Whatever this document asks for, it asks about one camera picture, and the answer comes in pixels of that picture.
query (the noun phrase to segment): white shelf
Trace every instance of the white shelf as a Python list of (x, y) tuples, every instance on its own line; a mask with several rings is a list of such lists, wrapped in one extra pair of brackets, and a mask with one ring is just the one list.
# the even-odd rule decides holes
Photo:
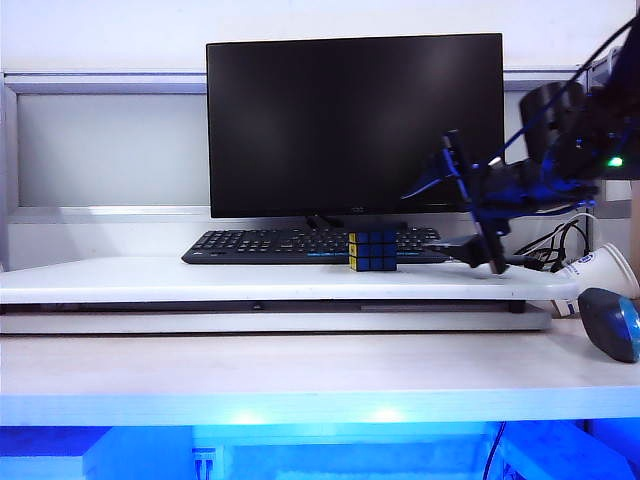
[(175, 257), (95, 258), (0, 273), (0, 302), (98, 303), (246, 300), (551, 300), (578, 286), (553, 274), (487, 265), (187, 265)]

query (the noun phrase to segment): robotic arm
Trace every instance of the robotic arm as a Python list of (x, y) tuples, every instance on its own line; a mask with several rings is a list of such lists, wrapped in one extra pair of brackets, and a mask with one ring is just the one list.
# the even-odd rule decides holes
[[(594, 53), (579, 76), (620, 33), (631, 28), (603, 87), (585, 93), (580, 84), (551, 83), (520, 102), (529, 158), (507, 165), (498, 156), (474, 163), (459, 132), (444, 135), (444, 148), (431, 169), (403, 198), (454, 177), (477, 234), (443, 241), (432, 248), (472, 267), (489, 263), (494, 273), (507, 269), (500, 237), (509, 220), (556, 215), (594, 203), (595, 180), (640, 179), (640, 24), (634, 17)], [(498, 153), (501, 155), (514, 136)]]

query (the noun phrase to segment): computer mouse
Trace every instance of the computer mouse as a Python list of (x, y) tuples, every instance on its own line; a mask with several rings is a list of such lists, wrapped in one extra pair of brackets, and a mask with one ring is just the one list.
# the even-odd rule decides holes
[(640, 315), (627, 297), (588, 288), (578, 297), (584, 329), (593, 344), (614, 360), (640, 359)]

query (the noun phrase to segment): white desk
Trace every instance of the white desk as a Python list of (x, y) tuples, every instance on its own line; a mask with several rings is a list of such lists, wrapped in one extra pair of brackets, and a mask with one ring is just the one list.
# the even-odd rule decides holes
[(4, 425), (640, 417), (640, 367), (538, 333), (4, 337)]
[[(100, 259), (1, 274), (0, 292), (8, 304), (575, 294), (574, 284), (549, 286), (548, 277), (516, 268), (494, 276), (463, 265), (359, 274), (344, 266), (212, 269), (171, 259)], [(183, 320), (149, 315), (147, 321)], [(374, 314), (359, 315), (366, 322)], [(537, 333), (4, 336), (0, 346), (4, 425), (640, 417), (640, 368), (598, 351), (575, 319)]]

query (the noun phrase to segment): rubik's cube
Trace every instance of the rubik's cube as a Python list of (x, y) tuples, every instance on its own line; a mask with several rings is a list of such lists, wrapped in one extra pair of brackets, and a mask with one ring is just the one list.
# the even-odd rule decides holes
[(398, 266), (396, 230), (349, 233), (349, 265), (357, 272), (393, 271)]

